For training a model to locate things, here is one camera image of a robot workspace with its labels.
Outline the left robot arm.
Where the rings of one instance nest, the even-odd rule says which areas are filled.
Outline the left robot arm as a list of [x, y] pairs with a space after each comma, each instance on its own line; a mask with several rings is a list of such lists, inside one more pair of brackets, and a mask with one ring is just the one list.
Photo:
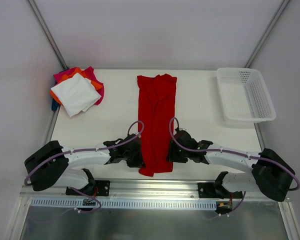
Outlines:
[[66, 194], [75, 196], [93, 195], [98, 184], [87, 165], [109, 165], [125, 161], [130, 168], [145, 166], [142, 144], [135, 134], [126, 138], [105, 141], [94, 148], [74, 149], [60, 145], [57, 140], [48, 142], [28, 157], [24, 180], [35, 192], [51, 187], [65, 187]]

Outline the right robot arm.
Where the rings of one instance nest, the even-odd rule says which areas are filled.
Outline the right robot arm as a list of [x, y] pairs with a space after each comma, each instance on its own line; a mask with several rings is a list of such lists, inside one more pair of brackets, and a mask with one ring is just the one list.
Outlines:
[[225, 199], [243, 192], [260, 192], [267, 198], [283, 202], [291, 191], [294, 170], [273, 150], [244, 152], [220, 146], [212, 141], [196, 141], [176, 128], [170, 141], [167, 160], [174, 163], [195, 163], [225, 166], [237, 173], [222, 171], [213, 183], [201, 190], [211, 198]]

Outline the red t shirt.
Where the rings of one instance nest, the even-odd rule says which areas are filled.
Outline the red t shirt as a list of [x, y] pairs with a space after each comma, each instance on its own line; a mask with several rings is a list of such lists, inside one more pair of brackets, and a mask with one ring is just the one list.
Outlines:
[[173, 171], [167, 161], [170, 142], [170, 120], [175, 116], [177, 78], [169, 74], [155, 77], [137, 76], [139, 87], [138, 120], [143, 122], [141, 151], [145, 166], [139, 173], [153, 177]]

